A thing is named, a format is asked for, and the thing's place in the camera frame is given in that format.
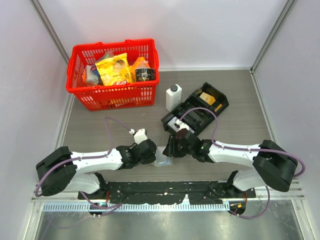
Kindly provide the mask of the grey leather card holder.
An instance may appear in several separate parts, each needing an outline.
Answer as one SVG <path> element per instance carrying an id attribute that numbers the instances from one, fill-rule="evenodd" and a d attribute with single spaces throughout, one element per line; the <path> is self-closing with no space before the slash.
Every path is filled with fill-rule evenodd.
<path id="1" fill-rule="evenodd" d="M 155 167 L 164 167 L 164 166 L 172 166 L 173 158 L 168 157 L 163 154 L 165 150 L 165 146 L 158 146 L 155 153 L 155 161 L 151 163 L 151 165 Z"/>

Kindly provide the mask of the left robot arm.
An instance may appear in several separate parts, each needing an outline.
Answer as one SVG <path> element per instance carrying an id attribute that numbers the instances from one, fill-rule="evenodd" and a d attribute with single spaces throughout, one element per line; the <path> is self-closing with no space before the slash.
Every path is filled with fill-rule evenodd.
<path id="1" fill-rule="evenodd" d="M 156 151 L 157 146 L 150 139 L 101 152 L 71 152 L 67 146 L 59 147 L 36 165 L 39 182 L 35 196 L 49 197 L 68 190 L 102 199 L 107 187 L 98 174 L 100 171 L 132 169 L 152 163 L 156 160 Z"/>

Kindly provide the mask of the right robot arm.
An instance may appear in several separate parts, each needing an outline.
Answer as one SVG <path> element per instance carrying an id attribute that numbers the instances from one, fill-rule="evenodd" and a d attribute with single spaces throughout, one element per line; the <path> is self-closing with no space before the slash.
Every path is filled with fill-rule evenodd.
<path id="1" fill-rule="evenodd" d="M 236 145 L 216 140 L 199 139 L 196 134 L 181 129 L 170 135 L 163 155 L 173 158 L 192 156 L 201 163 L 230 163 L 248 167 L 233 171 L 224 191 L 233 198 L 256 187 L 270 187 L 288 192 L 298 166 L 298 161 L 271 140 L 261 144 Z"/>

